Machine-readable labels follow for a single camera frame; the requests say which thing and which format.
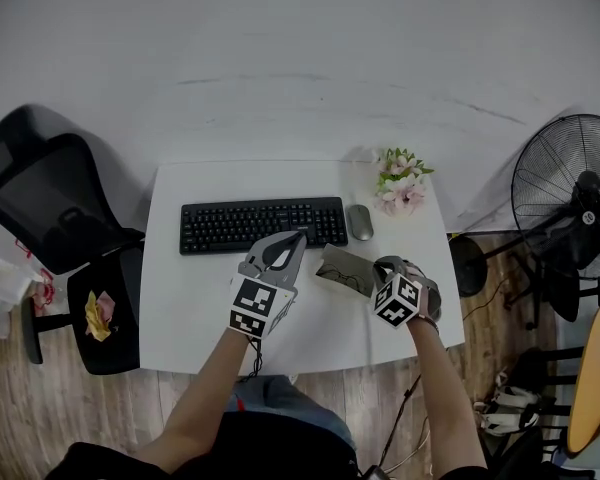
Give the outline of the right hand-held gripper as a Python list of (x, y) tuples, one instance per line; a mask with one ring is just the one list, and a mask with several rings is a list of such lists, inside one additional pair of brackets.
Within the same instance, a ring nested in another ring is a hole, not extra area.
[[(387, 280), (387, 270), (393, 272)], [(408, 277), (406, 263), (399, 256), (384, 256), (373, 264), (376, 282), (385, 282), (374, 296), (374, 314), (393, 328), (413, 319), (427, 321), (434, 328), (441, 316), (437, 284), (422, 276)]]

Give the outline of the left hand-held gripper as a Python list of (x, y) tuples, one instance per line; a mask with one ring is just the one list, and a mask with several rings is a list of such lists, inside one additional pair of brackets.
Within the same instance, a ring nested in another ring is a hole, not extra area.
[(306, 236), (298, 231), (254, 243), (231, 281), (229, 328), (255, 340), (272, 332), (298, 295), (295, 281), (306, 246)]

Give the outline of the small beige notepad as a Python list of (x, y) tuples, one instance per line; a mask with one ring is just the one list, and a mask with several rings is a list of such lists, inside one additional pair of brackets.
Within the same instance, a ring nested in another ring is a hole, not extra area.
[[(323, 264), (332, 264), (344, 274), (359, 275), (364, 279), (366, 290), (362, 293), (350, 289), (336, 282), (331, 282), (316, 276), (316, 271)], [(363, 257), (352, 254), (342, 248), (328, 244), (322, 251), (312, 280), (320, 287), (330, 290), (338, 295), (343, 295), (359, 300), (369, 301), (374, 294), (375, 282), (372, 273), (373, 263)]]

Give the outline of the person's left forearm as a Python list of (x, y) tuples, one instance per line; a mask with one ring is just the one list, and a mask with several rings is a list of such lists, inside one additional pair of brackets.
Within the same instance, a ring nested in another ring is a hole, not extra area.
[(189, 460), (209, 453), (248, 346), (245, 335), (226, 329), (174, 406), (162, 433), (134, 457), (171, 474)]

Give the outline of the person's right hand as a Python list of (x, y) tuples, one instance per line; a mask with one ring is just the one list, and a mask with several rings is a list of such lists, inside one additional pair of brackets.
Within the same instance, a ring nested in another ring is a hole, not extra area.
[(409, 261), (405, 261), (404, 265), (409, 280), (418, 282), (427, 291), (439, 292), (436, 282), (427, 278), (417, 265)]

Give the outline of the pink and white flower bouquet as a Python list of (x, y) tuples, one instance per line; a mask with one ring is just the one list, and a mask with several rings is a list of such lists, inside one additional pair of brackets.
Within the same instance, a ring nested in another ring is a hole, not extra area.
[(427, 177), (434, 172), (406, 148), (382, 148), (374, 152), (377, 181), (375, 207), (386, 215), (411, 214), (425, 199)]

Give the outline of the crumpled pink paper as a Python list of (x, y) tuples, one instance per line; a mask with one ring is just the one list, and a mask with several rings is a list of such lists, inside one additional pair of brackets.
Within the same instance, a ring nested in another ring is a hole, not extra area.
[(106, 291), (103, 291), (96, 299), (96, 308), (99, 311), (101, 320), (108, 323), (112, 319), (115, 309), (115, 302)]

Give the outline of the white and black headset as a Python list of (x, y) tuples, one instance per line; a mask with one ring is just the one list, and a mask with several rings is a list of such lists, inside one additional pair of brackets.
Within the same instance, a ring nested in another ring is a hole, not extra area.
[(492, 436), (524, 432), (539, 420), (542, 397), (532, 391), (508, 384), (508, 375), (501, 371), (495, 378), (495, 389), (488, 401), (473, 404), (479, 429)]

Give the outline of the crumpled yellow paper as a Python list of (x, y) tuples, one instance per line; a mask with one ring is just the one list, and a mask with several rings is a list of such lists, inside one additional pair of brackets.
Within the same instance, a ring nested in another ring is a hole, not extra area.
[(102, 316), (101, 307), (97, 303), (97, 299), (93, 291), (89, 292), (88, 299), (85, 304), (85, 320), (85, 334), (87, 336), (91, 335), (98, 342), (103, 342), (111, 335), (109, 324)]

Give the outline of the person's black shirt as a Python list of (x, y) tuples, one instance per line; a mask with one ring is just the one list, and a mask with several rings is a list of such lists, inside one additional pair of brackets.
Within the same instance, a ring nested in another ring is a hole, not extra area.
[(356, 480), (354, 449), (335, 433), (264, 412), (227, 412), (211, 451), (175, 472), (89, 443), (71, 445), (45, 480)]

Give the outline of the black standing fan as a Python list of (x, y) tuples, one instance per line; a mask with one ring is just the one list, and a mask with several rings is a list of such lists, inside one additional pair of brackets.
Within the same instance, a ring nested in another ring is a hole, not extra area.
[(525, 244), (561, 275), (600, 279), (600, 115), (559, 115), (483, 185), (458, 216), (451, 254), (461, 296), (479, 293), (487, 261)]

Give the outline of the black fabric chair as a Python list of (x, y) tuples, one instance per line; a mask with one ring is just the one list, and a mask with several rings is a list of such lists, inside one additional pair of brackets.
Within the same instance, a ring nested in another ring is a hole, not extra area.
[(493, 480), (580, 480), (578, 473), (543, 459), (545, 448), (553, 446), (553, 451), (556, 451), (561, 444), (560, 439), (545, 440), (543, 431), (538, 427), (522, 432), (512, 444), (510, 439), (511, 434), (496, 437), (485, 431), (479, 432)]

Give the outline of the red and white plastic bag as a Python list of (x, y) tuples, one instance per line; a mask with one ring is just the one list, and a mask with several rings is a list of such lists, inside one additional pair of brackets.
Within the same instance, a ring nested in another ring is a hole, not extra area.
[(56, 288), (54, 275), (34, 256), (20, 240), (14, 240), (15, 246), (20, 249), (25, 258), (25, 270), (33, 279), (30, 295), (33, 299), (34, 312), (37, 317), (48, 315), (49, 306), (54, 302)]

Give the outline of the round wooden table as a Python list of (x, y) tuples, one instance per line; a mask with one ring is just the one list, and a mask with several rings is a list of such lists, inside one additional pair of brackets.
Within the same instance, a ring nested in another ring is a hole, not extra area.
[(556, 402), (548, 414), (563, 431), (560, 453), (572, 462), (600, 468), (600, 308), (587, 335), (550, 353), (557, 364)]

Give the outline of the clear plastic container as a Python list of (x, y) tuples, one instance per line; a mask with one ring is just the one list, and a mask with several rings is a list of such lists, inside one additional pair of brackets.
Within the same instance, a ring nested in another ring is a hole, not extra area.
[(32, 278), (18, 268), (0, 266), (0, 301), (19, 305), (31, 283)]

